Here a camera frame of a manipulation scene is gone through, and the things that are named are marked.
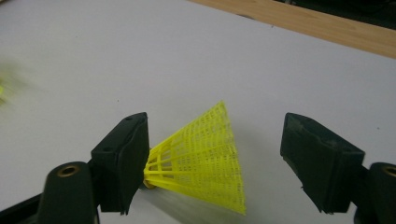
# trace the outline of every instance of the metal ring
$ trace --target metal ring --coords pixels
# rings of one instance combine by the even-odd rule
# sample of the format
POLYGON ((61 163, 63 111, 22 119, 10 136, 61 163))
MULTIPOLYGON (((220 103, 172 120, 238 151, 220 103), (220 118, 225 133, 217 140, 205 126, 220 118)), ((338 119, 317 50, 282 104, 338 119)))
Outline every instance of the metal ring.
POLYGON ((60 169, 57 173, 57 175, 59 177, 68 177, 70 175, 74 175, 76 173, 78 173, 79 171, 79 167, 76 165, 69 165, 69 166, 65 166, 62 169, 60 169))
POLYGON ((384 166, 382 170, 387 174, 393 177, 396 177, 396 167, 395 166, 384 166))

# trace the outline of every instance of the shuttlecock mesh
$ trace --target shuttlecock mesh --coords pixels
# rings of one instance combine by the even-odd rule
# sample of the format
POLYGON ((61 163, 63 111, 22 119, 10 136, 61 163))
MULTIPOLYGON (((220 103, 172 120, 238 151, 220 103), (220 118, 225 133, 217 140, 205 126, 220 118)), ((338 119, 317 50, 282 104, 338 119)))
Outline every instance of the shuttlecock mesh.
POLYGON ((233 131, 223 102, 154 147, 145 183, 245 214, 233 131))

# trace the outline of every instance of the plastic shuttlecock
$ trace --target plastic shuttlecock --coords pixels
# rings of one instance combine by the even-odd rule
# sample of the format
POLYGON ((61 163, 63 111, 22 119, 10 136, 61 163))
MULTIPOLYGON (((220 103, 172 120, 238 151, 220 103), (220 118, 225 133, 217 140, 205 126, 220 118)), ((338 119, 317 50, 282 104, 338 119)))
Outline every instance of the plastic shuttlecock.
POLYGON ((10 100, 25 83, 17 76, 17 67, 13 63, 3 63, 0 58, 0 105, 10 100))
POLYGON ((148 156, 145 184, 169 189, 245 214, 245 194, 233 131, 219 102, 148 156))

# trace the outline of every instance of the white surface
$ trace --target white surface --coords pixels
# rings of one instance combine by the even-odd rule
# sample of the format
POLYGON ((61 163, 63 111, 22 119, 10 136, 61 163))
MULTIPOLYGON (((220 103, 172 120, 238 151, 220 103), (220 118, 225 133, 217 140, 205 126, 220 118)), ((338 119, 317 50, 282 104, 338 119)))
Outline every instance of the white surface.
POLYGON ((352 223, 320 214, 279 156, 287 112, 316 119, 396 162, 396 62, 181 0, 14 0, 0 5, 1 66, 23 85, 0 105, 0 209, 147 111, 150 144, 223 99, 245 180, 247 215, 165 190, 102 223, 352 223))

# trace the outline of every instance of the wooden edge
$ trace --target wooden edge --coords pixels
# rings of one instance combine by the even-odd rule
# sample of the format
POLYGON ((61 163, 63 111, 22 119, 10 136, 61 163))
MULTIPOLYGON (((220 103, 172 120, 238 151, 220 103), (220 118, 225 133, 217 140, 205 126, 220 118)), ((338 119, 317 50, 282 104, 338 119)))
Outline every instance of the wooden edge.
POLYGON ((301 34, 396 59, 396 31, 273 0, 190 0, 301 34))

